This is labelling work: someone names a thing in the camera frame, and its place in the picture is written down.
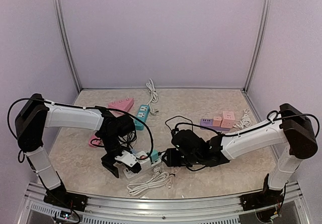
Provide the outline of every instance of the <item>teal power strip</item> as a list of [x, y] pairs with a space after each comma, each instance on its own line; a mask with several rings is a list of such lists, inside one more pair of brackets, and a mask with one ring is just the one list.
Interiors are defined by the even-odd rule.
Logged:
[[[139, 111], [137, 112], [136, 117], [140, 119], [142, 122], [146, 122], [147, 116], [149, 115], [150, 107], [148, 105], [141, 105]], [[136, 130], [143, 130], [144, 125], [140, 123], [138, 120], [134, 120], [134, 125]]]

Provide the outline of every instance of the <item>beige table surface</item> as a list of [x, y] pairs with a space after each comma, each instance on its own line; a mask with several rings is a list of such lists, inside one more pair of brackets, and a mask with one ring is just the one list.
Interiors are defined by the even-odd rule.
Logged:
[[[149, 115], [147, 125], [154, 138], [154, 149], [163, 151], [171, 145], [171, 135], [164, 122], [170, 117], [183, 115], [199, 124], [200, 118], [212, 118], [224, 110], [234, 111], [236, 119], [243, 115], [248, 105], [239, 90], [200, 90], [200, 89], [158, 89], [159, 102], [154, 104], [159, 113]], [[130, 113], [136, 115], [138, 107], [149, 100], [147, 90], [97, 90], [82, 91], [75, 105], [106, 106], [108, 102], [134, 97], [135, 103]], [[197, 128], [195, 132], [204, 140], [214, 136], [211, 131]], [[103, 148], [88, 146], [88, 140], [94, 132], [85, 129], [62, 128], [50, 152], [52, 163], [62, 178], [67, 190], [86, 194], [112, 197], [131, 197], [127, 193], [122, 168], [120, 178], [115, 178], [101, 164], [101, 157], [106, 153]], [[149, 151], [150, 141], [146, 130], [137, 132], [137, 150]], [[171, 171], [162, 163], [164, 170]], [[140, 198], [177, 199], [196, 198], [241, 193], [262, 188], [264, 177], [275, 166], [272, 152], [263, 148], [243, 156], [230, 163], [205, 168], [199, 172], [190, 172], [181, 168], [172, 188], [162, 187], [145, 192]], [[146, 181], [151, 174], [146, 174], [136, 181]]]

